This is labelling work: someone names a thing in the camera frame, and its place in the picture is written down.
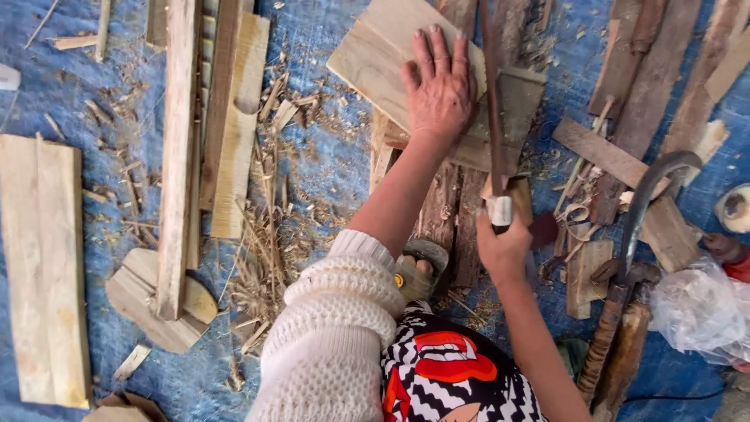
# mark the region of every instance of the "plastic bag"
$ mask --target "plastic bag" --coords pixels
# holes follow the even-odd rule
[[[649,330],[681,352],[699,351],[709,363],[723,365],[750,357],[750,290],[711,257],[664,277],[654,288],[651,311]]]

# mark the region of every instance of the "sweater sleeve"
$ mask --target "sweater sleeve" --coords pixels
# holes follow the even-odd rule
[[[286,289],[245,421],[382,420],[380,354],[404,310],[394,274],[385,246],[341,231],[328,256]]]

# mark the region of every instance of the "person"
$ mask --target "person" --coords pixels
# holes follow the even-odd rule
[[[409,146],[326,258],[287,288],[246,421],[591,420],[525,281],[531,235],[518,216],[498,236],[486,211],[476,217],[479,255],[505,309],[513,359],[399,294],[395,259],[476,100],[469,41],[457,35],[451,56],[442,29],[428,31],[414,35],[418,68],[401,69]]]

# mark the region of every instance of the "left hand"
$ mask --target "left hand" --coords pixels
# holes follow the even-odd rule
[[[476,78],[469,68],[469,40],[459,33],[453,41],[453,57],[448,52],[443,30],[430,25],[434,56],[427,35],[414,34],[413,47],[419,66],[401,66],[401,79],[409,96],[409,126],[413,140],[429,139],[430,145],[447,154],[458,139],[476,101]]]

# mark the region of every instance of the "forearm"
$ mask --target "forearm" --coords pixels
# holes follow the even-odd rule
[[[534,388],[541,411],[552,422],[591,420],[557,351],[531,288],[525,282],[498,288],[516,364]]]
[[[346,228],[379,240],[396,259],[409,239],[445,152],[427,135],[415,135]]]

